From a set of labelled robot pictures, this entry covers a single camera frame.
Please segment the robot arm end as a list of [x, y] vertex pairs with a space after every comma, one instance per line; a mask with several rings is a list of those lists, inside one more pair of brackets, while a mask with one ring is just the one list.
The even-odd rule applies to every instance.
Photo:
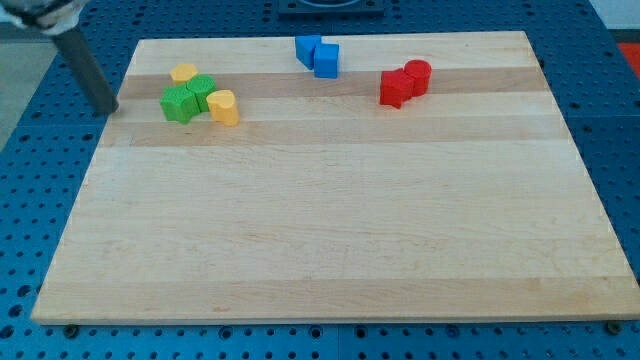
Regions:
[[76, 27], [89, 0], [1, 0], [9, 21], [21, 29], [60, 35]]

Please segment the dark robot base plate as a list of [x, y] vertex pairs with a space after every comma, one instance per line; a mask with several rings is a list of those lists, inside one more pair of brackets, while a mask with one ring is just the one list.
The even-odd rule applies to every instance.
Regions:
[[383, 0], [276, 0], [280, 18], [302, 16], [372, 15], [385, 12]]

